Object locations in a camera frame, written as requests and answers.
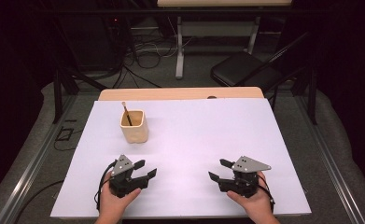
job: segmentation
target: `pencil holder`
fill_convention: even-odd
[[[128,143],[145,143],[148,138],[149,128],[147,118],[142,110],[129,110],[131,125],[127,113],[124,112],[120,119],[120,128]]]

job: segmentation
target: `hand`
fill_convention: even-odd
[[[131,193],[119,198],[112,194],[109,188],[110,172],[105,176],[105,183],[101,191],[100,216],[96,224],[116,224],[123,216],[126,207],[139,195],[141,189],[135,189]]]
[[[262,172],[258,172],[258,175],[265,179]],[[259,184],[266,188],[264,181],[259,178]],[[246,214],[256,223],[256,224],[278,224],[278,220],[274,217],[272,209],[270,207],[270,198],[262,190],[258,189],[258,192],[249,198],[241,196],[231,190],[227,192],[227,195],[240,204],[245,210]]]

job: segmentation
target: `chair seat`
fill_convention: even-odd
[[[239,52],[215,65],[211,70],[211,78],[221,86],[236,86],[240,80],[262,64],[263,62],[254,56]],[[263,91],[268,91],[282,77],[281,73],[268,67],[249,78],[244,86],[256,86]]]

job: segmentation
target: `pencil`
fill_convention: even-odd
[[[126,107],[126,102],[123,101],[121,103],[124,106],[124,111],[126,112],[126,117],[127,117],[127,120],[129,121],[130,126],[133,126],[132,120],[130,119],[129,111],[127,110],[127,107]]]

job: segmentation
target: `white tabletop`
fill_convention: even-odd
[[[291,0],[158,0],[158,7],[287,7]]]
[[[242,155],[272,166],[264,173],[276,215],[311,213],[266,99],[126,103],[145,111],[149,139],[128,144],[119,127],[121,102],[95,102],[52,217],[98,217],[94,194],[105,168],[121,154],[133,162],[146,160],[133,177],[158,169],[124,218],[245,217],[208,175],[232,178],[219,159],[237,161]]]

